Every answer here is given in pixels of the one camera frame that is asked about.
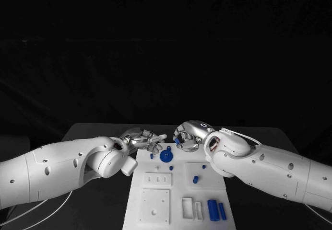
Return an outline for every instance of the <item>table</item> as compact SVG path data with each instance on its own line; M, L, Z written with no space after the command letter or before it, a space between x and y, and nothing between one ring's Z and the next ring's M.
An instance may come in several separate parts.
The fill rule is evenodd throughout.
M172 143L172 134L178 125L133 125L76 123L62 141L97 136L118 137L131 127L167 134L166 142ZM277 128L225 127L251 136L266 145L297 152L294 146ZM280 199L245 185L238 178L224 178L232 216L238 230L255 229L329 229L331 225L296 202ZM98 178L72 192L72 196L55 213L32 230L121 230L130 193L131 176L118 172L111 178ZM61 206L68 194L50 199L33 212L3 227L3 230L19 230L39 222ZM29 210L39 202L17 206L12 217Z

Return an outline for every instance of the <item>blue object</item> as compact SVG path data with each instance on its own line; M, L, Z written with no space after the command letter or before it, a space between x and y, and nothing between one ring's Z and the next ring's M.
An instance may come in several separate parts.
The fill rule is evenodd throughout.
M219 205L219 213L221 213L221 218L222 220L227 220L227 214L225 214L225 209L222 203L218 203Z
M170 162L173 159L173 153L170 152L170 146L167 146L167 149L160 152L160 160L162 162Z
M198 183L198 181L199 181L199 177L198 177L198 176L195 176L195 177L193 177L192 182L196 184L196 183Z
M216 206L216 200L208 200L208 207L209 207L209 220L219 221L219 212Z
M175 143L176 143L176 145L179 145L179 143L180 143L178 138L175 138Z

